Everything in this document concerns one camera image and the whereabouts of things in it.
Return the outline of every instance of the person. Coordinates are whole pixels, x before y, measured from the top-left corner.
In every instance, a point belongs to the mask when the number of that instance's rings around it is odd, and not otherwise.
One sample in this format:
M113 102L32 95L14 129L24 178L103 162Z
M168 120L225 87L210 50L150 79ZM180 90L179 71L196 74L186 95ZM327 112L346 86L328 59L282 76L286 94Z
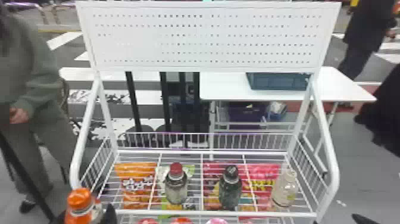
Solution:
M69 170L76 136L57 104L62 82L55 58L35 27L7 13L0 2L0 104L10 104L10 124L0 126L15 154L45 197L52 189L35 135L59 164ZM17 175L18 192L26 194L21 213L35 201Z
M385 35L393 35L390 28L397 24L394 3L395 0L358 3L343 39L348 44L346 55L337 68L351 80L360 75L372 52L379 50Z
M354 121L374 134L373 142L400 157L400 64L374 92L377 101L365 103Z

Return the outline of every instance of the black pole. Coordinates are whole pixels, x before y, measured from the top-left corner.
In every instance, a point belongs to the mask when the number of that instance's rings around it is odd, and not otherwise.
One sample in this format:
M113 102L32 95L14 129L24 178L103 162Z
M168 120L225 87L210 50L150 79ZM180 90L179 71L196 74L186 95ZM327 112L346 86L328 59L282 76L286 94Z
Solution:
M161 93L162 93L162 106L164 107L164 121L165 121L165 131L171 132L170 123L170 102L167 86L167 73L160 72L161 80Z
M195 89L195 105L194 110L196 113L196 123L195 123L195 132L200 132L200 123L202 120L202 112L200 111L200 72L193 73L193 82L194 82L194 89Z
M137 132L142 132L142 124L140 123L140 114L138 102L136 101L135 84L133 83L133 77L131 71L125 71L126 83L128 85L130 105L132 107L133 118L135 119L135 126Z
M179 95L180 95L180 124L182 132L188 131L186 123L186 77L184 72L179 73Z
M4 155L7 157L7 160L12 164L17 174L21 177L21 180L24 182L27 189L32 194L33 198L35 199L36 203L41 207L42 211L46 215L46 217L50 220L50 222L55 218L53 212L46 204L45 199L42 197L41 193L39 192L38 188L36 187L35 183L33 183L32 178L26 172L25 168L21 164L21 161L16 156L13 149L8 144L7 140L0 133L0 148L3 151Z

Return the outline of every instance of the red bottle cap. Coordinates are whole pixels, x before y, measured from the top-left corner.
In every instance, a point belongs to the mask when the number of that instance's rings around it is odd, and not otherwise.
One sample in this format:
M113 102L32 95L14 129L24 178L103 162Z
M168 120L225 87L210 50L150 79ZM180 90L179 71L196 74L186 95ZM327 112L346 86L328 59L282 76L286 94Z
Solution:
M158 224L158 222L154 219L147 218L139 220L137 224Z
M183 172L182 164L180 164L180 163L171 164L170 174L172 176L180 176L180 175L182 175L182 172Z
M171 224L193 224L193 222L188 219L187 217L180 217L177 219L174 219Z

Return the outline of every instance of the black bottle cap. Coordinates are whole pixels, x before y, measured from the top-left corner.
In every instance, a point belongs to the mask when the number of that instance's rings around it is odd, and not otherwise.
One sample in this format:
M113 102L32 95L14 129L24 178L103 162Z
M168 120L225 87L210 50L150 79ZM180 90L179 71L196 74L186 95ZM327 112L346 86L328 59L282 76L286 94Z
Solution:
M236 165L229 165L225 167L224 175L229 179L236 179L239 176L239 169Z

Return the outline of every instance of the chip bag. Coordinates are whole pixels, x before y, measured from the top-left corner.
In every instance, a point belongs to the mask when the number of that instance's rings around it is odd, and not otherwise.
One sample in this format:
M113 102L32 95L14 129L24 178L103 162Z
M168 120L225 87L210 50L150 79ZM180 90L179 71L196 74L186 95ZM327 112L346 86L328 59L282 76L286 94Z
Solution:
M121 179L124 209L147 209L156 166L151 162L119 163L114 166ZM160 199L153 197L152 203L156 202L160 202Z

